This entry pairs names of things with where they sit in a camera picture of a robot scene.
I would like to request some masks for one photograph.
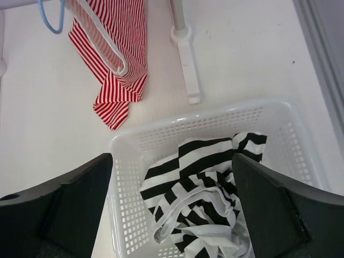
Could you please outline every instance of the red striped towel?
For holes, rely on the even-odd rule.
[[[147,78],[144,0],[66,0],[75,16],[69,37],[102,84],[94,111],[116,130]]]

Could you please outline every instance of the clothes hanger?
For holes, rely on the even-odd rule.
[[[53,32],[54,34],[60,34],[63,29],[63,19],[65,17],[65,0],[61,0],[61,10],[60,10],[60,22],[59,22],[59,28],[55,30],[49,23],[47,16],[45,15],[44,7],[43,7],[43,0],[38,0],[38,7],[39,12],[41,13],[43,22],[48,27],[48,29]]]

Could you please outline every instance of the white stand base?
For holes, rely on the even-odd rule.
[[[178,48],[179,51],[189,104],[198,104],[200,103],[200,91],[194,55],[190,46],[191,35],[192,30],[188,25],[186,25],[183,31],[177,31],[172,27],[170,39],[172,45]]]

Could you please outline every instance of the fabric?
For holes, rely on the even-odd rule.
[[[153,214],[154,240],[170,237],[186,258],[245,257],[250,240],[235,187],[234,153],[262,160],[267,137],[188,139],[152,165],[140,187]]]
[[[75,16],[69,37],[102,87],[93,108],[115,130],[147,78],[144,0],[66,0]]]

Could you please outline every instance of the white pole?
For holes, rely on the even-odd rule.
[[[182,0],[170,0],[170,5],[171,5],[171,10],[172,10],[175,30],[177,31],[184,30],[185,20],[184,20]]]
[[[171,43],[178,48],[185,88],[190,104],[200,102],[200,91],[194,55],[192,54],[191,26],[185,23],[182,0],[170,0],[174,26],[170,32]]]

